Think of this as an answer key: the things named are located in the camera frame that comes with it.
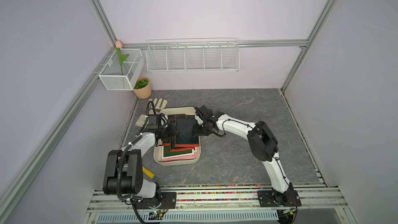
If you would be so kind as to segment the small red writing tablet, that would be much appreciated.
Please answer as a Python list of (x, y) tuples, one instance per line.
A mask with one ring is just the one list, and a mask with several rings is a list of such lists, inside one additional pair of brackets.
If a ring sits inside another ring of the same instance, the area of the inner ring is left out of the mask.
[(175, 146), (178, 148), (196, 147), (200, 144), (199, 136), (197, 135), (196, 124), (197, 120), (194, 116), (177, 115), (175, 119), (176, 138)]

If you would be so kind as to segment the cream plastic storage tray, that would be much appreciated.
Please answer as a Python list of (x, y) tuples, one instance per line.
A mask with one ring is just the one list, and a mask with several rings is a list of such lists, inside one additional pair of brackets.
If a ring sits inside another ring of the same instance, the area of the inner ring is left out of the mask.
[[(177, 108), (166, 108), (160, 111), (161, 114), (170, 116), (170, 115), (187, 115), (187, 116), (195, 116), (194, 107), (177, 107)], [(163, 147), (158, 146), (154, 148), (153, 158), (155, 162), (160, 164), (161, 166), (176, 166), (176, 165), (184, 165), (184, 164), (193, 164), (196, 163), (201, 155), (201, 147), (197, 147), (193, 150), (191, 154), (183, 154), (178, 156), (170, 156), (164, 157)]]

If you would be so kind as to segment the large red writing tablet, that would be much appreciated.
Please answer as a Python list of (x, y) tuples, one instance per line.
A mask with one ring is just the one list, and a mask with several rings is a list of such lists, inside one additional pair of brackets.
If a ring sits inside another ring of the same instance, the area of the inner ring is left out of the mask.
[[(169, 119), (169, 124), (170, 124), (171, 126), (175, 127), (175, 129), (176, 129), (176, 125), (175, 125), (176, 116), (174, 116), (174, 118), (170, 117), (170, 119)], [(178, 148), (178, 147), (175, 146), (174, 143), (170, 143), (170, 148), (171, 148), (171, 151), (172, 151), (172, 152), (186, 151), (186, 150), (189, 150), (189, 149), (195, 149), (196, 147)]]

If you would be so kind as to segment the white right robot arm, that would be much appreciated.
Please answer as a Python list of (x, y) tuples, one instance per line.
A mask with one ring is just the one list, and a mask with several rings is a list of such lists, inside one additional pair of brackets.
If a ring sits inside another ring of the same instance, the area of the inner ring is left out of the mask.
[(280, 162), (278, 141), (265, 122), (247, 122), (220, 112), (206, 116), (196, 112), (195, 119), (198, 122), (199, 136), (214, 134), (221, 138), (230, 132), (248, 141), (253, 156), (262, 162), (271, 180), (272, 193), (268, 197), (269, 202), (277, 206), (301, 206), (298, 192)]

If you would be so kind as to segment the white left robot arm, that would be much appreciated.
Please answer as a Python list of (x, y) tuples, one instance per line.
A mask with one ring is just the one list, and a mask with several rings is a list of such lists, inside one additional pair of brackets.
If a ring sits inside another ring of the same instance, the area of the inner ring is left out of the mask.
[(167, 140), (177, 133), (174, 124), (143, 129), (127, 146), (111, 150), (107, 155), (102, 190), (106, 195), (115, 195), (118, 200), (148, 208), (161, 206), (162, 195), (158, 183), (144, 179), (143, 155), (159, 140)]

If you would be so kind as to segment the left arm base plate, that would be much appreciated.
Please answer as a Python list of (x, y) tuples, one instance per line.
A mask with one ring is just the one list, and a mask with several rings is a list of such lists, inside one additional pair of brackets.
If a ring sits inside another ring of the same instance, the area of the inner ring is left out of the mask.
[(136, 209), (174, 209), (177, 203), (176, 192), (161, 192), (154, 198), (146, 198), (134, 203)]

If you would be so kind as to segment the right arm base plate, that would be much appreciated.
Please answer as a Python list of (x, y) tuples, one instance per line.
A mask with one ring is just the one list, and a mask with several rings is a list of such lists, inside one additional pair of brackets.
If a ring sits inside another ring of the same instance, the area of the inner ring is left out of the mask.
[(300, 207), (301, 199), (296, 190), (288, 189), (284, 193), (280, 193), (273, 189), (259, 190), (258, 201), (261, 207)]

